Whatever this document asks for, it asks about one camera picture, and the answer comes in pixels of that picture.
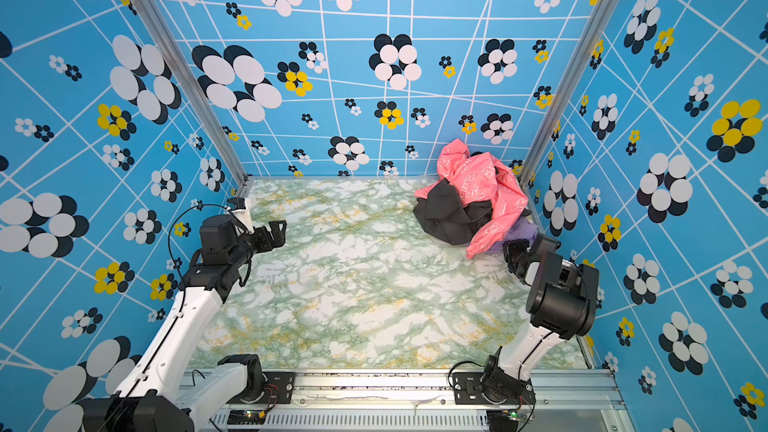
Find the purple cloth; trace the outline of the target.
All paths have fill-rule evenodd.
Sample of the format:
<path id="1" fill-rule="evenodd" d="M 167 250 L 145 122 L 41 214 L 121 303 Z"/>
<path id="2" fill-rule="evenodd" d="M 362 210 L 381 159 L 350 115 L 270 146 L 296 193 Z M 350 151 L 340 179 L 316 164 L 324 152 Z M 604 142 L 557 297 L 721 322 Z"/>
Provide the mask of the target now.
<path id="1" fill-rule="evenodd" d="M 487 253 L 499 253 L 503 249 L 503 244 L 508 241 L 527 240 L 532 243 L 538 234 L 538 227 L 527 217 L 520 217 L 506 234 L 487 249 Z"/>

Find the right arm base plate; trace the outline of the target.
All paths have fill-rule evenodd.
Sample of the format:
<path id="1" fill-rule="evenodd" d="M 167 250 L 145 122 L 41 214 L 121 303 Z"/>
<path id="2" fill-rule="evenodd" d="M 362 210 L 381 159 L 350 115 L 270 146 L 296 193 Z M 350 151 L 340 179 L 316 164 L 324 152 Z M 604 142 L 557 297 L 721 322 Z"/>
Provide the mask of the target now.
<path id="1" fill-rule="evenodd" d="M 481 372 L 450 374 L 449 387 L 457 405 L 533 406 L 536 395 L 530 380 L 521 382 L 503 373 L 487 376 Z"/>

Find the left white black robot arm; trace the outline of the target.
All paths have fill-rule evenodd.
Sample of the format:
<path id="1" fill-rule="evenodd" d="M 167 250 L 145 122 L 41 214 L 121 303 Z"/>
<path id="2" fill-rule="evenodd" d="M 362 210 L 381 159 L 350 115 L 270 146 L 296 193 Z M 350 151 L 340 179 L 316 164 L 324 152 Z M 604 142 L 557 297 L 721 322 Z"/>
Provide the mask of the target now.
<path id="1" fill-rule="evenodd" d="M 232 289 L 247 283 L 252 258 L 282 247 L 286 229 L 284 220 L 256 227 L 244 209 L 205 219 L 166 322 L 109 397 L 82 401 L 84 430 L 199 431 L 233 398 L 275 406 L 278 390 L 255 354 L 226 356 L 199 384 L 180 387 L 205 329 Z"/>

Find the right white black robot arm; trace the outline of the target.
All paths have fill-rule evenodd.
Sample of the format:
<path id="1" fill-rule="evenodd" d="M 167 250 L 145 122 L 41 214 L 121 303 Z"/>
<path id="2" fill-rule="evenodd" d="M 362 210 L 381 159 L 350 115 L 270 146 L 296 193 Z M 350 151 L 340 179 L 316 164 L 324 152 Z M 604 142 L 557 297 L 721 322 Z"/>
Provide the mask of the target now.
<path id="1" fill-rule="evenodd" d="M 510 273 L 529 289 L 528 319 L 515 339 L 488 357 L 482 393 L 494 404 L 535 403 L 533 369 L 554 347 L 592 328 L 597 312 L 599 271 L 561 256 L 560 242 L 539 234 L 534 240 L 510 240 L 502 252 Z"/>

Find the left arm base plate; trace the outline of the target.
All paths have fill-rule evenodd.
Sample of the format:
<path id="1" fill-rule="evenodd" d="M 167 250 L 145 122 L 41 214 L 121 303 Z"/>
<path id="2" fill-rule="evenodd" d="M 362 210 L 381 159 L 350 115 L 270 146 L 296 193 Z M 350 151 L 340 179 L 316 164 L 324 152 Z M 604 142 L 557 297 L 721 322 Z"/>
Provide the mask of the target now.
<path id="1" fill-rule="evenodd" d="M 229 405 L 289 404 L 295 388 L 296 373 L 292 371 L 266 371 L 260 392 L 244 391 L 228 401 Z"/>

